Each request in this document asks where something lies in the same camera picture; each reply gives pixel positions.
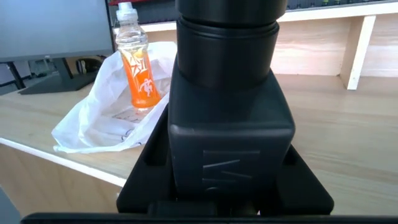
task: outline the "black cylinder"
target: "black cylinder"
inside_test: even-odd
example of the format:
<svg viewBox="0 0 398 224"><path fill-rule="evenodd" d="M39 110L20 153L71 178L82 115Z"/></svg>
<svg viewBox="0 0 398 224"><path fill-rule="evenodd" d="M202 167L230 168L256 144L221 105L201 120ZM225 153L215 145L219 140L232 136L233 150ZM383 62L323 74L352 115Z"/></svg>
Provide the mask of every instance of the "black cylinder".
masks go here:
<svg viewBox="0 0 398 224"><path fill-rule="evenodd" d="M185 18L218 26L253 27L276 21L287 0L176 0Z"/></svg>
<svg viewBox="0 0 398 224"><path fill-rule="evenodd" d="M178 67L190 82L247 90L270 70L286 1L177 0Z"/></svg>
<svg viewBox="0 0 398 224"><path fill-rule="evenodd" d="M208 88L242 90L266 79L279 26L228 29L177 21L178 67Z"/></svg>

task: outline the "bottle cap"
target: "bottle cap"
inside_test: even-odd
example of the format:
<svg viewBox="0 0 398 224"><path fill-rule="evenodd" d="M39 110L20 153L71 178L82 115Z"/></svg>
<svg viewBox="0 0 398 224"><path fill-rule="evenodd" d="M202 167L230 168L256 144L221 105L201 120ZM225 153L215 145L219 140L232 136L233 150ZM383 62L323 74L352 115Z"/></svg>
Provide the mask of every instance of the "bottle cap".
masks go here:
<svg viewBox="0 0 398 224"><path fill-rule="evenodd" d="M119 3L119 10L116 11L116 17L119 21L137 21L137 10L132 7L131 2Z"/></svg>

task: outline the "black plastic housing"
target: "black plastic housing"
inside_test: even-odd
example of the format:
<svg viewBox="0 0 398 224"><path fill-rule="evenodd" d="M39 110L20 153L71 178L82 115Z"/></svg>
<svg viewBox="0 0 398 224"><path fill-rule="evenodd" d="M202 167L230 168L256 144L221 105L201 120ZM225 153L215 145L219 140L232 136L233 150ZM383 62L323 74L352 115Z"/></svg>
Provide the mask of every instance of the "black plastic housing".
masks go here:
<svg viewBox="0 0 398 224"><path fill-rule="evenodd" d="M181 15L215 27L257 27L275 22L287 0L176 0Z"/></svg>
<svg viewBox="0 0 398 224"><path fill-rule="evenodd" d="M219 91L194 85L174 65L169 139L180 197L260 197L274 183L294 131L271 71L255 88Z"/></svg>
<svg viewBox="0 0 398 224"><path fill-rule="evenodd" d="M232 29L180 18L178 68L195 85L218 90L253 88L267 78L278 31L276 22Z"/></svg>
<svg viewBox="0 0 398 224"><path fill-rule="evenodd" d="M177 195L168 127L164 109L154 131L117 200L120 213L152 217L262 217L274 215L328 215L333 199L292 145L270 189L252 200L186 200ZM261 164L259 170L268 168Z"/></svg>

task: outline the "desk edge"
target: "desk edge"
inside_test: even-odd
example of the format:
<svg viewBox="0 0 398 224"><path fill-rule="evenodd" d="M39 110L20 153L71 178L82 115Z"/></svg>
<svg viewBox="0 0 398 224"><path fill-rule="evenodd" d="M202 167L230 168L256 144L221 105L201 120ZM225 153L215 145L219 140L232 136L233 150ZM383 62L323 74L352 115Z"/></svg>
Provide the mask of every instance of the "desk edge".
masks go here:
<svg viewBox="0 0 398 224"><path fill-rule="evenodd" d="M54 162L56 164L71 168L73 170L76 170L78 172L82 172L84 174L90 175L92 177L96 177L100 180L109 182L111 184L123 187L124 184L126 183L126 179L123 179L121 177L115 176L113 174L109 174L107 172L92 168L92 167L88 167L86 165L80 164L78 162L75 161L71 161L59 156L56 156L54 154L48 153L48 152L44 152L38 149L34 149L32 147L29 146L25 146L23 144L20 144L18 142L14 142L8 139L4 139L4 138L0 138L0 144L4 144L6 146L12 147L14 149L20 150L22 152L26 152L29 153L33 156L37 156L40 158L43 158L45 160Z"/></svg>

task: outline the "orange bottle label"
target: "orange bottle label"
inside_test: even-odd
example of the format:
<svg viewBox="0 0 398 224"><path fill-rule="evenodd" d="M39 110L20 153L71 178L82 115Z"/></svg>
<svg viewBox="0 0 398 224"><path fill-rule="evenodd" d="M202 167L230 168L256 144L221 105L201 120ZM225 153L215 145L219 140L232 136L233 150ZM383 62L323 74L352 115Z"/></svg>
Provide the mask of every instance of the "orange bottle label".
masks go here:
<svg viewBox="0 0 398 224"><path fill-rule="evenodd" d="M160 95L152 76L148 54L141 50L134 53L123 50L121 55L131 91L132 105L136 108L155 106L160 101Z"/></svg>

